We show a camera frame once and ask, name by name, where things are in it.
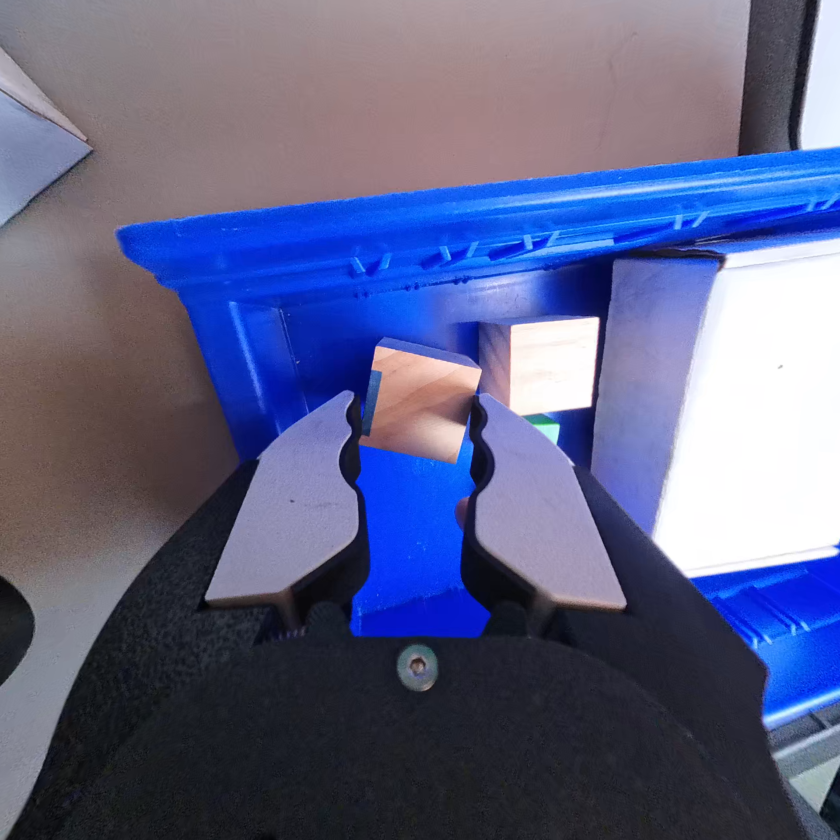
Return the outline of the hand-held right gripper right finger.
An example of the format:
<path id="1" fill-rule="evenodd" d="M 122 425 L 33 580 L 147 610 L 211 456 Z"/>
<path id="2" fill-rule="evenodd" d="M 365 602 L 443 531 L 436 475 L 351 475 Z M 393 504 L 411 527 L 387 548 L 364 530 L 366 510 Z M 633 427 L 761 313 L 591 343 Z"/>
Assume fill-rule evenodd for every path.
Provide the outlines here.
<path id="1" fill-rule="evenodd" d="M 474 488 L 463 527 L 460 573 L 491 612 L 560 608 L 623 612 L 627 598 L 574 465 L 556 444 L 489 394 L 469 415 Z"/>

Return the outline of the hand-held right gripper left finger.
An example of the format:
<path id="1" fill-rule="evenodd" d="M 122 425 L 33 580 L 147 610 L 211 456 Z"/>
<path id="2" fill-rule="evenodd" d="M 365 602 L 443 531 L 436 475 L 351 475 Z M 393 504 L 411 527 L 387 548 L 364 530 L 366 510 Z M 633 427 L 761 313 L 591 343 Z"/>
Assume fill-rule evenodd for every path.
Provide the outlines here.
<path id="1" fill-rule="evenodd" d="M 370 544 L 361 474 L 361 401 L 341 392 L 296 421 L 257 461 L 205 602 L 349 611 L 366 582 Z"/>

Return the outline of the plain wooden cube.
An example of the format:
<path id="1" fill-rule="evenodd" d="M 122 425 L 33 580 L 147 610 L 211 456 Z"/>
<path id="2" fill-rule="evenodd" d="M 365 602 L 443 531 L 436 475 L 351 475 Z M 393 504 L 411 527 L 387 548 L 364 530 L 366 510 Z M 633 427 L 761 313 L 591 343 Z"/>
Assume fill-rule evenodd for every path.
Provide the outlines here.
<path id="1" fill-rule="evenodd" d="M 480 393 L 520 416 L 590 408 L 600 327 L 580 316 L 479 322 Z"/>

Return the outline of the wooden cube with blue mark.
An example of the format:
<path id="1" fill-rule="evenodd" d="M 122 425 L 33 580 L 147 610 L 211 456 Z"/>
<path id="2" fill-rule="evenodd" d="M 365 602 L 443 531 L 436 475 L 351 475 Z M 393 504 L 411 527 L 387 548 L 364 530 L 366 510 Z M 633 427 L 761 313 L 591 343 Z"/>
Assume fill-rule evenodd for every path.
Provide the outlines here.
<path id="1" fill-rule="evenodd" d="M 470 357 L 384 338 L 374 349 L 360 445 L 453 465 L 481 369 Z"/>

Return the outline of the white cardboard mailer box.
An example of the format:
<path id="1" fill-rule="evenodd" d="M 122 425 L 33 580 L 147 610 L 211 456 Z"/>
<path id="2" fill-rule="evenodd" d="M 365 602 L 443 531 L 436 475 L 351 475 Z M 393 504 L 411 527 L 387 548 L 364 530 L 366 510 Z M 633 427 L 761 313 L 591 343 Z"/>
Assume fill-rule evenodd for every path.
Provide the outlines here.
<path id="1" fill-rule="evenodd" d="M 689 578 L 838 554 L 838 238 L 617 259 L 591 473 Z"/>
<path id="2" fill-rule="evenodd" d="M 1 225 L 91 153 L 85 135 L 1 51 Z"/>

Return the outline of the blue plastic bin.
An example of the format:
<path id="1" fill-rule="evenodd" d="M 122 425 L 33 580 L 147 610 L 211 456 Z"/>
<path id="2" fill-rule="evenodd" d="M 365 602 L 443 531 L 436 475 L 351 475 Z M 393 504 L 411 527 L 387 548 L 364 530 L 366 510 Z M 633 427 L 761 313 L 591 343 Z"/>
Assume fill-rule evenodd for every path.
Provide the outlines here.
<path id="1" fill-rule="evenodd" d="M 838 148 L 655 165 L 131 224 L 127 259 L 181 299 L 241 461 L 338 393 L 364 397 L 384 337 L 478 361 L 490 318 L 607 314 L 613 261 L 750 235 L 838 234 Z M 456 466 L 363 455 L 367 637 L 474 637 Z M 770 672 L 770 729 L 836 725 L 838 559 L 700 583 Z"/>

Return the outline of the grey desk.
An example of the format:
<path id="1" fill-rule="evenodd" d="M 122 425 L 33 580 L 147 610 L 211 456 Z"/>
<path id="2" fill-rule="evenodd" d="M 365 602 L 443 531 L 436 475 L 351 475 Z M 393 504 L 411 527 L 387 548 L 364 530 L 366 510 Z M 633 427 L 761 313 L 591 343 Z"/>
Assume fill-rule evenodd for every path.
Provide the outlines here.
<path id="1" fill-rule="evenodd" d="M 816 2 L 2 2 L 93 153 L 2 227 L 2 838 L 134 576 L 236 456 L 177 298 L 114 230 L 785 151 Z"/>

